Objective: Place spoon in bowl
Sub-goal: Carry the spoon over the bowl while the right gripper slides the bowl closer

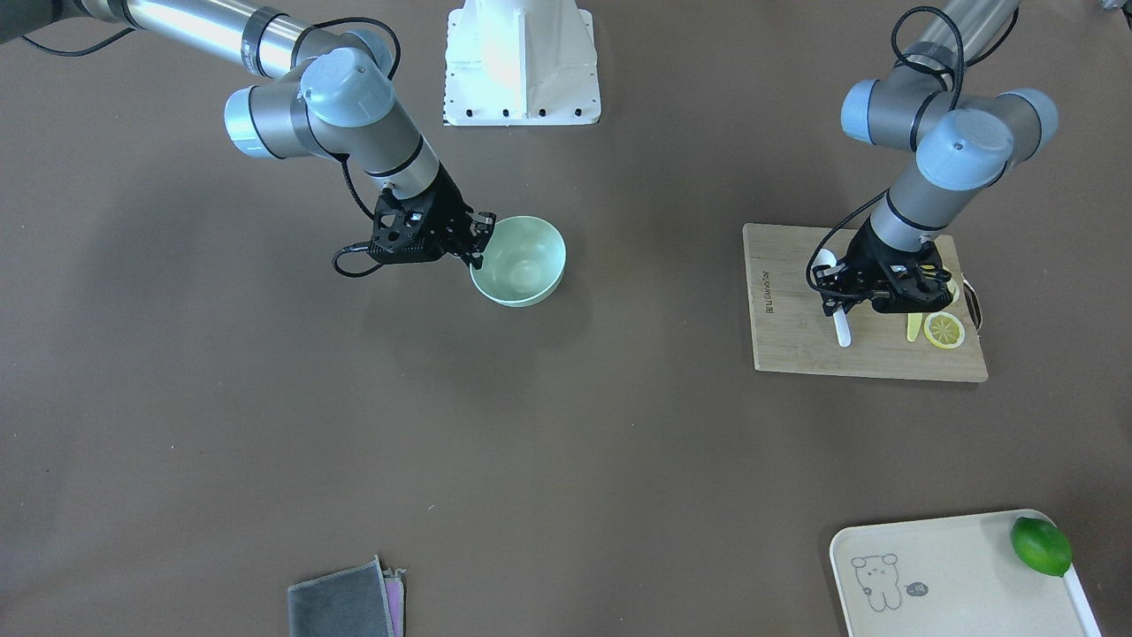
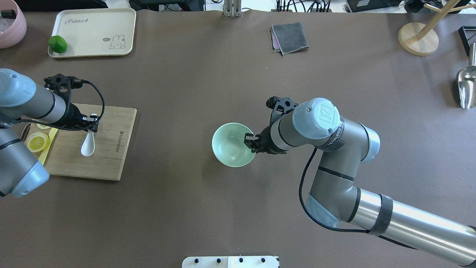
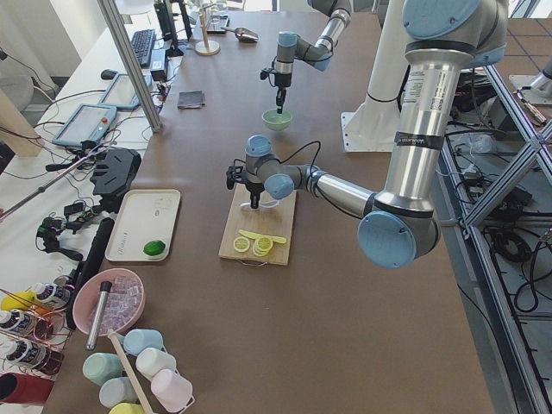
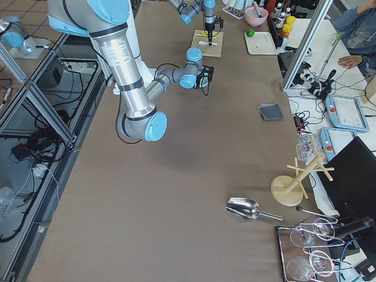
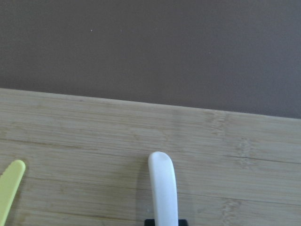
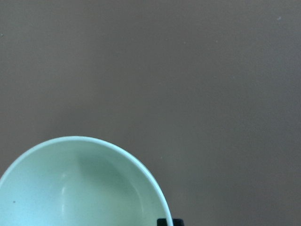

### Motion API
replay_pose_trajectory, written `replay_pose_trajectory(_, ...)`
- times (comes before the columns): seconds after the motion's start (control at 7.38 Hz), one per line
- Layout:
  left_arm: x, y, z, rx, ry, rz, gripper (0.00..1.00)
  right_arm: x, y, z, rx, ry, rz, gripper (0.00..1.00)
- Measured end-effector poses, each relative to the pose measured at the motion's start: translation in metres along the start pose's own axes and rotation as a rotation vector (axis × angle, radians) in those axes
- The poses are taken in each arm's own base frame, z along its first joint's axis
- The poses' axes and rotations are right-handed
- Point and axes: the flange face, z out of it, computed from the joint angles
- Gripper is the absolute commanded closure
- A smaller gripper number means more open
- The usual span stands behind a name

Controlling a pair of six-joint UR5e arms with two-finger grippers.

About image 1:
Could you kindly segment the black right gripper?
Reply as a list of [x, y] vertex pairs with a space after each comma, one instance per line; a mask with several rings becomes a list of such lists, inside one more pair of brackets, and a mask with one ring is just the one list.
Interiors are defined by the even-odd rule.
[[434, 262], [446, 253], [472, 270], [484, 266], [484, 250], [496, 229], [497, 215], [473, 210], [446, 167], [438, 169], [424, 193], [400, 199], [381, 190], [367, 255], [379, 265]]

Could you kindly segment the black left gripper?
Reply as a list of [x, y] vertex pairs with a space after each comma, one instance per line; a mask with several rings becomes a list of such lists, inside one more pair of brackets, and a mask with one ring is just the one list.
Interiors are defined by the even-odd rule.
[[921, 243], [917, 251], [897, 250], [881, 241], [869, 221], [837, 266], [814, 266], [814, 290], [826, 316], [848, 315], [864, 302], [882, 315], [935, 313], [946, 308], [945, 283], [951, 278], [934, 242]]

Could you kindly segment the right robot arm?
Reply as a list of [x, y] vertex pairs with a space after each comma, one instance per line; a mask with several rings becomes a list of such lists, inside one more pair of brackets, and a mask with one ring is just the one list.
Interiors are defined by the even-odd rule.
[[125, 34], [152, 32], [242, 64], [265, 84], [233, 93], [224, 106], [230, 140], [247, 156], [326, 157], [350, 162], [379, 186], [363, 207], [368, 241], [345, 247], [385, 265], [457, 257], [484, 262], [492, 213], [466, 203], [432, 146], [395, 93], [398, 40], [367, 29], [333, 32], [254, 1], [5, 1], [3, 41], [69, 18], [120, 24]]

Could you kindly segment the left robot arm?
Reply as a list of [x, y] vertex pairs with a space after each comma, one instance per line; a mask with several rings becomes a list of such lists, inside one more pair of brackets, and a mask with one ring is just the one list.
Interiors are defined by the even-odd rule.
[[1017, 21], [1017, 1], [951, 1], [909, 48], [894, 45], [886, 78], [846, 94], [844, 134], [914, 152], [834, 265], [809, 262], [806, 281], [825, 315], [871, 303], [877, 313], [934, 313], [952, 302], [937, 236], [1007, 170], [1058, 132], [1058, 107], [1040, 91], [963, 96], [971, 64], [990, 55]]

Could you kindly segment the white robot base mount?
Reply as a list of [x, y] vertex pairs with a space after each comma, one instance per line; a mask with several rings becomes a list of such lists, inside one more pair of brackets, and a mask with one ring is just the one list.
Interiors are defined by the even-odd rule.
[[593, 16], [574, 1], [465, 1], [447, 16], [445, 61], [444, 124], [600, 121]]

